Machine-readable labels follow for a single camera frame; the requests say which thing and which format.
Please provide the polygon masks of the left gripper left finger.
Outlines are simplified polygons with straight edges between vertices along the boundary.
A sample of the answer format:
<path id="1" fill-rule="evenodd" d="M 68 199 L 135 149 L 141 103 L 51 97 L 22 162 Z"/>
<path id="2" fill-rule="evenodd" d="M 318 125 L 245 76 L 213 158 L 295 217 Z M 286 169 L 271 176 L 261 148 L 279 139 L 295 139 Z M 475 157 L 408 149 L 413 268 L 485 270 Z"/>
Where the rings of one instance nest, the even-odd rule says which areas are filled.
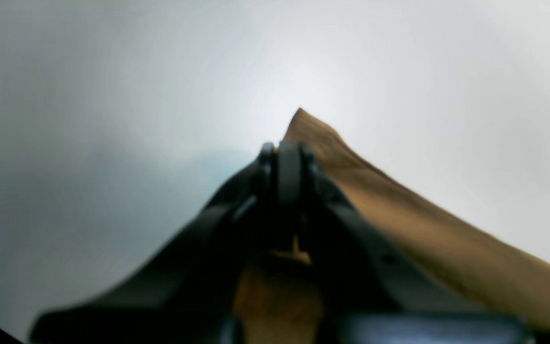
<path id="1" fill-rule="evenodd" d="M 260 246 L 275 160 L 275 146 L 264 144 L 153 259 L 103 295 L 41 315 L 29 342 L 244 344 L 232 305 Z"/>

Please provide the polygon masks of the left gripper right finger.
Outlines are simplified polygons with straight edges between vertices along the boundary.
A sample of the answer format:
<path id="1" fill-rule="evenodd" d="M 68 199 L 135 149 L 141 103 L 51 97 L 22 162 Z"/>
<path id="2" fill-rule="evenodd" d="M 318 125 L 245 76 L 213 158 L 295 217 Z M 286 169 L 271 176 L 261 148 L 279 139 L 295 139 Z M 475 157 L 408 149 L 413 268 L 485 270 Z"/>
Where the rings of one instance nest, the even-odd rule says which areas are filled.
<path id="1" fill-rule="evenodd" d="M 467 302 L 369 224 L 306 143 L 285 143 L 285 205 L 305 218 L 300 248 L 325 315 L 317 344 L 531 344 L 528 325 Z"/>

